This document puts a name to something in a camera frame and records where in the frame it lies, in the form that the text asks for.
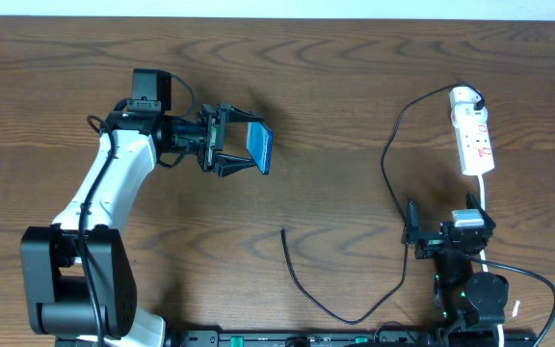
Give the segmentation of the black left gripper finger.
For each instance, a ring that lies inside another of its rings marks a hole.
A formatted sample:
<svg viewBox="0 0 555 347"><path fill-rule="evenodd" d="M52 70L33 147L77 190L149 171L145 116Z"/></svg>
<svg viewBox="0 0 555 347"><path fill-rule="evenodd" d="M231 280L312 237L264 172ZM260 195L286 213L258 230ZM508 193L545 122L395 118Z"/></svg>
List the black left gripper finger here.
<svg viewBox="0 0 555 347"><path fill-rule="evenodd" d="M256 163L251 158L217 153L214 168L219 177L226 177L255 166Z"/></svg>
<svg viewBox="0 0 555 347"><path fill-rule="evenodd" d="M235 123L235 122L260 122L264 121L264 118L253 113L253 112L246 112L242 111L230 104L224 104L222 106L222 110L225 112L225 122L226 123Z"/></svg>

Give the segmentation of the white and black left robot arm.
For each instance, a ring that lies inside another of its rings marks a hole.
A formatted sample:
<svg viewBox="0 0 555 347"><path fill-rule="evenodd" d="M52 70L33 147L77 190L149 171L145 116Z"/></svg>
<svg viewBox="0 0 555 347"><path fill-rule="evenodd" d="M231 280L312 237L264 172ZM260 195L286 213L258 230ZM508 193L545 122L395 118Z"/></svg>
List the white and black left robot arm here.
<svg viewBox="0 0 555 347"><path fill-rule="evenodd" d="M67 207L48 227L28 227L20 242L32 330L60 346L173 346L165 318L139 308L121 235L146 177L161 155L196 156L220 177L270 170L274 134L263 118L231 105L204 105L193 120L131 100L103 120L92 166Z"/></svg>

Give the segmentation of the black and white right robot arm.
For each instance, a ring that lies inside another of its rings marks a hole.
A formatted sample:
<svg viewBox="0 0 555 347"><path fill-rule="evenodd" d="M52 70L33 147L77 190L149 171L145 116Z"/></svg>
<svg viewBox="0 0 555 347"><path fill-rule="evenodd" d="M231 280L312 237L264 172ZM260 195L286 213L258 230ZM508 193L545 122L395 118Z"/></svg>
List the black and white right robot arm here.
<svg viewBox="0 0 555 347"><path fill-rule="evenodd" d="M433 329L439 346L497 346L498 327L505 322L509 284L505 277L473 270L471 256L483 251L493 235L495 222L473 194L466 208L452 212L452 219L436 232L425 231L414 199L409 199L402 243L414 246L417 259L435 264L435 304L446 321Z"/></svg>

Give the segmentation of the blue Galaxy smartphone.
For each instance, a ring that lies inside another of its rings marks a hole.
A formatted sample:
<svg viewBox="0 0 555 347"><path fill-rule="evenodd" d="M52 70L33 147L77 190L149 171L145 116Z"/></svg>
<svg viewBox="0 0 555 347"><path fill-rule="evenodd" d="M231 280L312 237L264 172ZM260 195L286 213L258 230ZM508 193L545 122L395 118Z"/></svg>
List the blue Galaxy smartphone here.
<svg viewBox="0 0 555 347"><path fill-rule="evenodd" d="M273 131L264 122L249 122L246 148L262 174L271 169Z"/></svg>

